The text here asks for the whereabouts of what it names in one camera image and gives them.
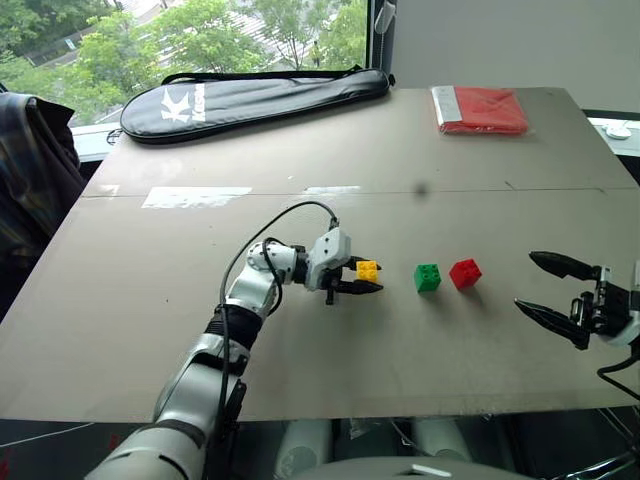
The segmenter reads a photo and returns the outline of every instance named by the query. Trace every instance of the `toy block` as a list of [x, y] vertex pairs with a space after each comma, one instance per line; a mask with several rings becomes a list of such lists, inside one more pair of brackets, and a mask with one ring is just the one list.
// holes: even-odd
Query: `toy block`
[[418, 265], [413, 274], [418, 292], [430, 292], [438, 288], [441, 278], [436, 264]]
[[378, 282], [378, 264], [372, 260], [356, 262], [356, 280]]
[[482, 276], [482, 272], [472, 258], [457, 262], [451, 267], [449, 276], [458, 290], [473, 286]]

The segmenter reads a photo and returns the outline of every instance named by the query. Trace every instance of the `green block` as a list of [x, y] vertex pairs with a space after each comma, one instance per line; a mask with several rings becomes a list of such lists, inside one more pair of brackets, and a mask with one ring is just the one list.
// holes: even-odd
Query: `green block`
[[440, 272], [436, 264], [418, 265], [413, 274], [413, 281], [416, 282], [416, 289], [419, 292], [429, 292], [440, 285]]

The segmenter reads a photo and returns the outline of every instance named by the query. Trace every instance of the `bag strap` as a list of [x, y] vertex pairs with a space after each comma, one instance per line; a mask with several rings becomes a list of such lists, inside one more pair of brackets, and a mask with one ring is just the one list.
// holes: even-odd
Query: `bag strap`
[[167, 85], [175, 80], [267, 80], [274, 78], [341, 78], [362, 70], [360, 65], [354, 65], [349, 70], [289, 70], [284, 72], [258, 72], [258, 73], [174, 73], [162, 80], [161, 85]]

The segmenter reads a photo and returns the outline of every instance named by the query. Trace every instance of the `red towel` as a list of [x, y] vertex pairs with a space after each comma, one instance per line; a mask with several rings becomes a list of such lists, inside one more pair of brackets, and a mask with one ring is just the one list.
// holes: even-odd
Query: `red towel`
[[454, 91], [460, 115], [447, 120], [447, 114], [443, 111], [440, 123], [442, 132], [520, 135], [528, 130], [527, 117], [513, 90], [454, 87]]

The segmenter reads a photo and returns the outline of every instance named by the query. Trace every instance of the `robotic arm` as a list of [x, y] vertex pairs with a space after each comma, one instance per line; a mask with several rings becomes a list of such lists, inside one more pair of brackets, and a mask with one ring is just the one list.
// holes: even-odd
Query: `robotic arm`
[[[343, 268], [355, 270], [356, 261], [364, 259], [351, 256], [351, 239], [336, 224], [332, 221], [332, 228], [308, 253], [272, 238], [250, 246], [225, 302], [218, 305], [184, 365], [160, 394], [153, 423], [129, 436], [88, 479], [200, 480], [209, 440], [224, 439], [238, 417], [246, 392], [240, 377], [264, 320], [280, 303], [282, 285], [299, 283], [310, 291], [326, 290], [328, 305], [334, 303], [335, 293], [382, 289], [371, 282], [342, 280]], [[228, 378], [223, 373], [223, 315], [229, 341]], [[225, 390], [226, 399], [220, 402]]]
[[611, 269], [591, 266], [553, 252], [531, 252], [529, 257], [544, 271], [560, 278], [594, 281], [594, 291], [585, 291], [571, 302], [569, 316], [543, 305], [515, 300], [516, 306], [542, 327], [570, 340], [579, 350], [589, 346], [591, 334], [616, 347], [631, 347], [631, 356], [596, 373], [604, 381], [640, 401], [640, 395], [607, 374], [640, 362], [640, 261], [633, 270], [630, 290], [611, 283]]

